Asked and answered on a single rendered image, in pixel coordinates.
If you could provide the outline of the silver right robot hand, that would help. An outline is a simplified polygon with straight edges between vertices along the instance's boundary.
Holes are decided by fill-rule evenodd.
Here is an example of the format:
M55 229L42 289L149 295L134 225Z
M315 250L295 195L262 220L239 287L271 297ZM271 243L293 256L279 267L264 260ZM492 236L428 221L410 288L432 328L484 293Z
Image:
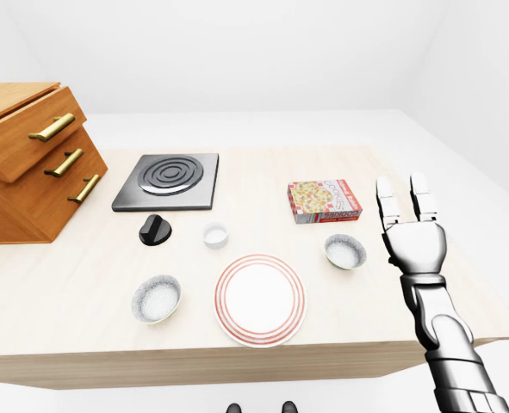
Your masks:
M413 173L411 196L417 220L400 222L400 209L386 176L376 180L376 199L390 262L403 274L437 274L447 251L444 228L437 223L438 208L425 176Z

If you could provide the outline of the small speckled bowl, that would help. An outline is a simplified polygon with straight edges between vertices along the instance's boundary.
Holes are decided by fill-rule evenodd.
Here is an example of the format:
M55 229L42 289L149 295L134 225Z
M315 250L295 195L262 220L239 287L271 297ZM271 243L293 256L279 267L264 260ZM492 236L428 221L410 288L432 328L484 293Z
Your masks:
M363 245L354 237L333 234L325 241L327 259L338 268L354 269L362 266L367 258Z

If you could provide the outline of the white plate with red rings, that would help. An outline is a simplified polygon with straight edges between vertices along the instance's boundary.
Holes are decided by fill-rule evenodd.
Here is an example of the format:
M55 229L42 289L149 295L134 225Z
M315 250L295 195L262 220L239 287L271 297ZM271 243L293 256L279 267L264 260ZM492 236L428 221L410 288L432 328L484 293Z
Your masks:
M236 342L269 348L291 338L307 311L307 293L297 273L283 260L250 254L231 262L214 289L214 312Z

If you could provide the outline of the flat dark stove plate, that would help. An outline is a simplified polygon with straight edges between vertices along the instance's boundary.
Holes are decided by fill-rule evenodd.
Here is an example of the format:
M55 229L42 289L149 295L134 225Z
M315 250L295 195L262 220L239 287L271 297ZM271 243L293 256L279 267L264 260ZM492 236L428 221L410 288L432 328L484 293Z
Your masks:
M116 195L115 212L210 210L219 155L144 155Z

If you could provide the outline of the large speckled bowl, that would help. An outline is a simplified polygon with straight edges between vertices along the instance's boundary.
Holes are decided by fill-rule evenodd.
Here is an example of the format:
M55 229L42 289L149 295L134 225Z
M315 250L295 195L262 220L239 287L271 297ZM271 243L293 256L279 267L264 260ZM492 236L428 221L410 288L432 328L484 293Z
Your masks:
M132 313L143 323L155 324L168 318L181 299L181 286L170 275L157 275L142 283L133 295Z

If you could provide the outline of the printed cookie box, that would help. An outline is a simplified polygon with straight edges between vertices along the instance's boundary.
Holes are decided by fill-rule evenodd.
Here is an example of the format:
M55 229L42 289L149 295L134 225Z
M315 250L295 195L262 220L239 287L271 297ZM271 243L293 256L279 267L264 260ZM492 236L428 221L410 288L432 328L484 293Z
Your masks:
M288 197L296 224L354 221L363 211L344 179L290 182Z

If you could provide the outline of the small white ramekin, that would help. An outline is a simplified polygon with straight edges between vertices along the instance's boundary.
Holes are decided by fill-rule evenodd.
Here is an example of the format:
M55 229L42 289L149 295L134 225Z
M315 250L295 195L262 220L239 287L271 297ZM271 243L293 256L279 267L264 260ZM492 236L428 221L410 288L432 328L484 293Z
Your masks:
M212 221L202 228L202 240L206 246L212 249L223 247L228 240L227 225L220 221Z

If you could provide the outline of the round black stove knob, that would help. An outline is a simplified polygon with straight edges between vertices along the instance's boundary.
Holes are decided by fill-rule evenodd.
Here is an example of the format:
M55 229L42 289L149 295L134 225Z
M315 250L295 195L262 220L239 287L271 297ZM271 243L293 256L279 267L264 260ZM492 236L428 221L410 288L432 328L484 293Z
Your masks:
M172 233L168 221L157 214L150 215L139 231L140 241L147 246L155 246L165 242Z

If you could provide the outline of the small wooden drawer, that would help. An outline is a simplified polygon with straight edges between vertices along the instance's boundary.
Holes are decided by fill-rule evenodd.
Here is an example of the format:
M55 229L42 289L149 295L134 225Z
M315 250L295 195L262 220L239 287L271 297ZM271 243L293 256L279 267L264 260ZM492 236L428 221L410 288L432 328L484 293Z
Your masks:
M40 223L49 241L57 237L107 171L100 157L90 157L85 153L81 157L68 155L58 168L44 171L49 184Z

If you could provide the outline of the medium wooden drawer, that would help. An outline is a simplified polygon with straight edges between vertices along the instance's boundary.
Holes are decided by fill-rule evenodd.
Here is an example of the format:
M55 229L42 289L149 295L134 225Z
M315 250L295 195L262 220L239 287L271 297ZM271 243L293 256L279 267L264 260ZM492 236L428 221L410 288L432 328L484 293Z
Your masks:
M25 155L24 151L18 151L17 155L17 159L9 165L9 171L4 175L7 182L16 182L26 173L33 171L61 178L68 175L71 170L79 169L87 159L92 160L94 165L100 165L102 170L106 170L104 161L83 126L52 146L44 155L33 157Z

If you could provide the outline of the wooden cabinet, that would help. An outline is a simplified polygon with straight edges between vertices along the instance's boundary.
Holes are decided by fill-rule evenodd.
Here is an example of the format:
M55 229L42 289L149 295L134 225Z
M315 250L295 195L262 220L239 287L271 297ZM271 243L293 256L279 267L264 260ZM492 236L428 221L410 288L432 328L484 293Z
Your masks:
M59 83L0 83L0 120L57 89ZM40 217L49 181L28 172L16 182L0 181L0 243L48 243Z

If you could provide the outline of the large wooden drawer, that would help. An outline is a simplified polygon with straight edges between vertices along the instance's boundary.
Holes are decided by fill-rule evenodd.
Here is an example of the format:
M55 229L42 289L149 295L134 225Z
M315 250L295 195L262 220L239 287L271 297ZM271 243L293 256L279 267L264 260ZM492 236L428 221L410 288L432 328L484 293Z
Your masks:
M75 120L47 142L30 139L30 133L39 133L53 124L54 117L67 113L75 116ZM39 157L51 150L52 146L66 139L85 122L85 116L69 88L57 89L27 106L18 109L0 120L0 181L7 182L4 177L9 171L18 151L25 155Z

